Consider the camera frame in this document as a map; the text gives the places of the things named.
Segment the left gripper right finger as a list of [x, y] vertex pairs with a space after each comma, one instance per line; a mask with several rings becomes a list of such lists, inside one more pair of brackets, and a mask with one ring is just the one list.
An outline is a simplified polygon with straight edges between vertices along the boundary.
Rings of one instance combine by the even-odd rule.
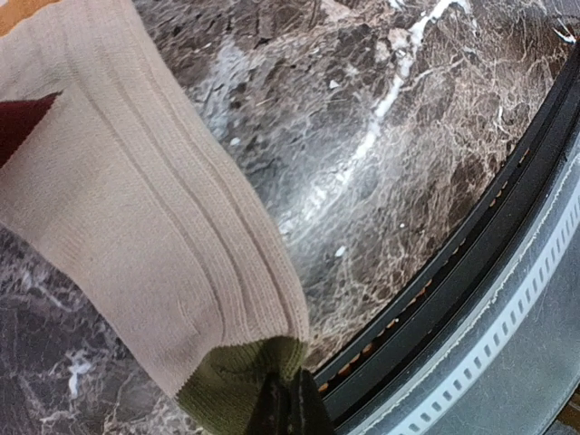
[[333, 423], [328, 415], [313, 375], [301, 369], [290, 387], [291, 433], [297, 435], [334, 435]]

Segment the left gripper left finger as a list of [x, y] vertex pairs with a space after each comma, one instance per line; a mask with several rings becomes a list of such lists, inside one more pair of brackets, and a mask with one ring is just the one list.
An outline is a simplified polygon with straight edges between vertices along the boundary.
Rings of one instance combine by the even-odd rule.
[[248, 435], [286, 435], [289, 429], [290, 393], [277, 373], [269, 373], [246, 427]]

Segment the beige striped sock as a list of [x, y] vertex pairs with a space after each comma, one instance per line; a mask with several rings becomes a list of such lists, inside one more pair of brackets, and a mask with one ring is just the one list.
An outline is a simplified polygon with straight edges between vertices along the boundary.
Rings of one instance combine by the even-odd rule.
[[276, 225], [130, 1], [1, 4], [1, 221], [204, 429], [290, 393], [308, 312]]

